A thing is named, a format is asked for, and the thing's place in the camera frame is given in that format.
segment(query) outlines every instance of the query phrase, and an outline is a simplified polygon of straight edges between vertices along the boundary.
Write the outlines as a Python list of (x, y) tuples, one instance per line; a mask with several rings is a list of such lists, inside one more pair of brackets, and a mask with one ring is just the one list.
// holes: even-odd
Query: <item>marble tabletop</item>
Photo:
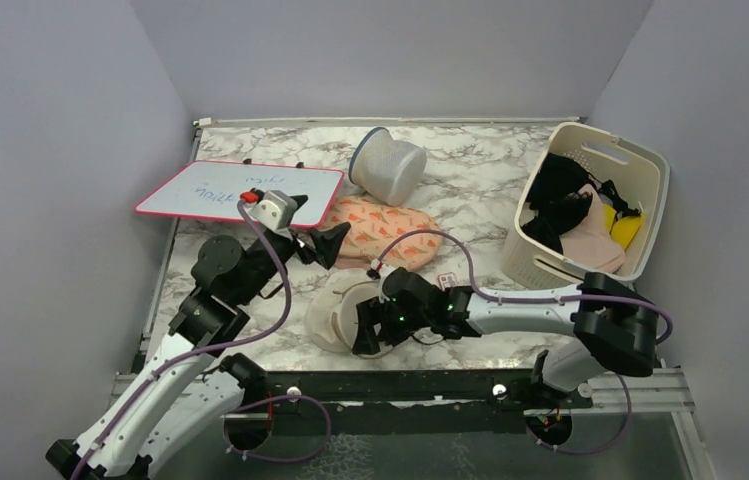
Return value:
[[(466, 126), (387, 127), (396, 140), (427, 150), (421, 184), (404, 206), (432, 216), (442, 230), (468, 246), (480, 286), (520, 289), (498, 268), (498, 256), (511, 225), (518, 198), (547, 144), (554, 124), (498, 124)], [(304, 126), (298, 128), (232, 127), (204, 130), (197, 160), (346, 169), (353, 151), (371, 127)], [(345, 180), (340, 195), (362, 195)], [(183, 219), (179, 222), (153, 322), (149, 351), (155, 351), (180, 302), (194, 287), (189, 274), (200, 246), (218, 234), (233, 235), (250, 245), (255, 235), (245, 225)], [(311, 299), (330, 276), (323, 268), (288, 265), (294, 292), (286, 324), (268, 338), (236, 349), (266, 370), (381, 370), (530, 367), (536, 355), (569, 340), (553, 334), (499, 333), (479, 339), (441, 342), (433, 346), (404, 342), (376, 360), (364, 360), (321, 350), (308, 338), (303, 316)], [(418, 273), (435, 282), (440, 273), (453, 272), (467, 283), (467, 263), (447, 241), (438, 256)], [(269, 284), (266, 290), (277, 283)], [(283, 295), (254, 299), (244, 307), (252, 317), (239, 338), (274, 323), (283, 309)], [(422, 340), (434, 340), (422, 332)]]

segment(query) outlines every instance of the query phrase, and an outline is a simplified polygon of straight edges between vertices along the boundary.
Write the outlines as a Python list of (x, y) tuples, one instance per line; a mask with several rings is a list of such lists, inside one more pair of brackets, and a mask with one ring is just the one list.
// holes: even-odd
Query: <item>bolt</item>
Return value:
[(495, 384), (494, 387), (492, 387), (492, 395), (495, 396), (498, 400), (503, 400), (506, 398), (506, 386), (504, 386), (501, 383)]
[[(286, 390), (286, 395), (301, 395), (301, 394), (302, 394), (302, 393), (301, 393), (300, 389), (299, 389), (299, 388), (297, 388), (297, 387), (296, 387), (296, 386), (294, 386), (294, 385), (292, 385), (291, 387), (289, 387), (289, 389), (288, 389), (288, 390)], [(297, 401), (297, 399), (296, 399), (296, 398), (293, 398), (293, 399), (291, 399), (291, 400), (289, 400), (289, 401), (290, 401), (290, 402), (296, 402), (296, 401)]]
[(592, 389), (592, 385), (581, 383), (577, 386), (577, 393), (579, 393), (583, 398), (592, 398), (592, 394), (595, 393), (595, 391)]

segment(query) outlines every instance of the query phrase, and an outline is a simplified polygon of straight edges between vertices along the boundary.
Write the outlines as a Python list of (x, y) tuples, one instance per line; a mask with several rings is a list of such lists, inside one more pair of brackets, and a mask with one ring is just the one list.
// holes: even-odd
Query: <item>white wall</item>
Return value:
[(669, 203), (641, 286), (676, 317), (720, 478), (749, 478), (749, 0), (656, 0), (590, 122), (662, 152)]
[(188, 121), (126, 2), (0, 1), (0, 478), (57, 478), (129, 365), (165, 228), (131, 207)]
[(131, 0), (191, 114), (588, 115), (651, 0)]

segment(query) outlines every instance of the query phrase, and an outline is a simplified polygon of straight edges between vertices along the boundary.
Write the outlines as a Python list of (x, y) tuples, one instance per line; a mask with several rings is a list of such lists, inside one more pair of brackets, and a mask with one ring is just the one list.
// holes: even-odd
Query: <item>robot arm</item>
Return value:
[(606, 371), (634, 377), (653, 372), (658, 315), (645, 306), (622, 303), (650, 302), (601, 273), (588, 274), (580, 285), (481, 289), (481, 296), (468, 286), (440, 290), (418, 274), (389, 268), (380, 277), (380, 289), (379, 298), (357, 305), (356, 354), (376, 354), (380, 343), (396, 345), (428, 327), (446, 339), (547, 332), (575, 340), (540, 354), (534, 376), (546, 396), (564, 398)]
[[(303, 263), (333, 266), (349, 224), (311, 232), (310, 247), (288, 228), (305, 196), (277, 191), (245, 195), (258, 200), (251, 216), (265, 228), (263, 235), (282, 264), (297, 255)], [(250, 317), (241, 306), (261, 295), (276, 273), (277, 265), (261, 242), (245, 250), (230, 236), (209, 239), (191, 271), (195, 288), (151, 360), (91, 428), (76, 440), (51, 446), (46, 455), (51, 465), (66, 479), (150, 478), (208, 423), (239, 407), (248, 389), (264, 392), (250, 387), (262, 381), (265, 372), (236, 354), (224, 358), (220, 370), (207, 375), (199, 391), (172, 408), (242, 331)]]

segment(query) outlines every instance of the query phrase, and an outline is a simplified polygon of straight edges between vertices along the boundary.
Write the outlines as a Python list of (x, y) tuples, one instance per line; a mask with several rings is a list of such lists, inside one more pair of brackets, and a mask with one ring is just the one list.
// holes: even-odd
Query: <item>white plastic container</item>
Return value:
[(543, 289), (579, 283), (587, 272), (596, 271), (536, 242), (521, 230), (521, 225), (535, 216), (535, 212), (525, 205), (527, 192), (548, 152), (575, 160), (598, 180), (612, 180), (621, 198), (631, 208), (642, 211), (645, 219), (627, 247), (624, 265), (615, 273), (608, 274), (625, 283), (639, 278), (651, 255), (662, 221), (668, 193), (668, 162), (660, 154), (641, 145), (574, 122), (562, 123), (557, 127), (524, 187), (515, 221), (503, 248), (503, 272), (526, 288)]

